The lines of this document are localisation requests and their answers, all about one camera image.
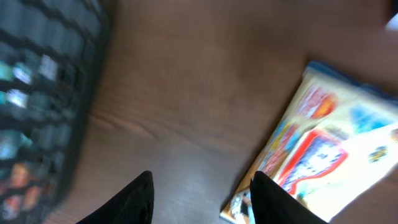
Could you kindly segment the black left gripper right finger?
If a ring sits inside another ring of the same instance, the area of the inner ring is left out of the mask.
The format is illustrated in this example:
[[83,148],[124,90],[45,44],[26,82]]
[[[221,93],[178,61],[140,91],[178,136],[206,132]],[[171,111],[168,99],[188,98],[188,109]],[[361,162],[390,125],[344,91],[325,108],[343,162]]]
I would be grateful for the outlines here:
[[250,191],[257,224],[327,224],[261,171],[255,172]]

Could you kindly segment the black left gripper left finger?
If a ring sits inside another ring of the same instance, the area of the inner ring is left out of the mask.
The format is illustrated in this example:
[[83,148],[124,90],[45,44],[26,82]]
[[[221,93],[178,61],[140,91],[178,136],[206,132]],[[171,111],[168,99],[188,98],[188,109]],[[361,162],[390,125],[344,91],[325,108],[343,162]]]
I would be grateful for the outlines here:
[[76,224],[151,224],[153,211],[154,181],[146,170]]

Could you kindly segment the large beige snack bag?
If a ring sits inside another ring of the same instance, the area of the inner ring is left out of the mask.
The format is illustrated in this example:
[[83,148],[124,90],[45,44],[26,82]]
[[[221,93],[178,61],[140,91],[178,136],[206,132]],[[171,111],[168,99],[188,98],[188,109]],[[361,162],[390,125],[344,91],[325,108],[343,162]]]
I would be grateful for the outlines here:
[[254,222],[250,182],[262,172],[277,191],[330,222],[396,165],[397,98],[313,60],[220,217]]

